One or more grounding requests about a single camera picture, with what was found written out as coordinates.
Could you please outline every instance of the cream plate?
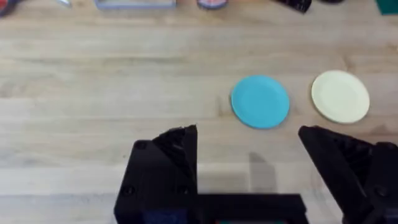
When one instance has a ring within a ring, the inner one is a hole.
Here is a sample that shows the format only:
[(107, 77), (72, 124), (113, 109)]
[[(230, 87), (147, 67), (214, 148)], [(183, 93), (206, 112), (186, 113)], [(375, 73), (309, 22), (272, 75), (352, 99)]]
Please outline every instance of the cream plate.
[(337, 123), (355, 123), (369, 110), (369, 93), (358, 77), (339, 70), (319, 75), (312, 83), (312, 100), (317, 110)]

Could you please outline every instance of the wooden table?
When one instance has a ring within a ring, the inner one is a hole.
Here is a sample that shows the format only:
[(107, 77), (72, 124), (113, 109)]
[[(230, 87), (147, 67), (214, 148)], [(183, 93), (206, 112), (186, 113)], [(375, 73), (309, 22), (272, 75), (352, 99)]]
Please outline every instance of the wooden table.
[[(301, 193), (311, 223), (339, 223), (298, 128), (398, 141), (398, 17), (373, 0), (316, 1), (306, 15), (260, 0), (211, 12), (193, 1), (119, 12), (72, 3), (26, 0), (0, 20), (0, 223), (114, 223), (133, 142), (188, 124), (202, 192)], [(359, 123), (314, 110), (311, 82), (329, 69), (367, 86)], [(278, 128), (248, 128), (231, 111), (232, 87), (254, 74), (289, 92)]]

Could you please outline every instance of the black object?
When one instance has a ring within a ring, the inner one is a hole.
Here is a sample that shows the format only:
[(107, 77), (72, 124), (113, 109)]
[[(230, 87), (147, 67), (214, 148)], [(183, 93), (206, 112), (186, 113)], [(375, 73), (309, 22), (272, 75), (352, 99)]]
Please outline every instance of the black object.
[[(317, 126), (298, 132), (344, 224), (398, 223), (398, 147)], [(114, 208), (119, 224), (307, 224), (300, 195), (198, 194), (197, 129), (175, 128), (131, 152)]]
[(0, 17), (8, 15), (15, 9), (19, 0), (0, 0)]
[(368, 142), (318, 126), (298, 132), (343, 211), (344, 223), (398, 223), (398, 147)]
[(299, 12), (306, 13), (311, 6), (312, 0), (276, 0)]
[(189, 126), (134, 144), (114, 208), (119, 224), (308, 224), (297, 194), (198, 194), (197, 137)]

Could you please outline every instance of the wood grain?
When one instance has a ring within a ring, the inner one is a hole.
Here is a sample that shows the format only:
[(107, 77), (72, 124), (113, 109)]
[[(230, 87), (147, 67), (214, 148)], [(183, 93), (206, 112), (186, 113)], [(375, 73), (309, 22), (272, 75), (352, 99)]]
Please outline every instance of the wood grain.
[[(398, 17), (373, 0), (306, 15), (267, 0), (220, 11), (98, 11), (92, 1), (26, 0), (0, 20), (0, 223), (115, 223), (112, 207), (134, 141), (197, 124), (201, 192), (301, 193), (311, 223), (341, 212), (297, 136), (320, 125), (398, 143)], [(309, 88), (329, 69), (371, 95), (354, 125), (323, 119)], [(289, 92), (278, 128), (241, 124), (229, 93), (265, 74)]]

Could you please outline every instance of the blue plate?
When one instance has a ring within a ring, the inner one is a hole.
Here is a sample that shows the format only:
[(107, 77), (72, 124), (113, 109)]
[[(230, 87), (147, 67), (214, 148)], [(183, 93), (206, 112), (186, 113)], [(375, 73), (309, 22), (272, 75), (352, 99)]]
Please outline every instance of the blue plate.
[(289, 112), (289, 96), (273, 78), (253, 75), (242, 79), (231, 94), (236, 116), (253, 128), (273, 128)]

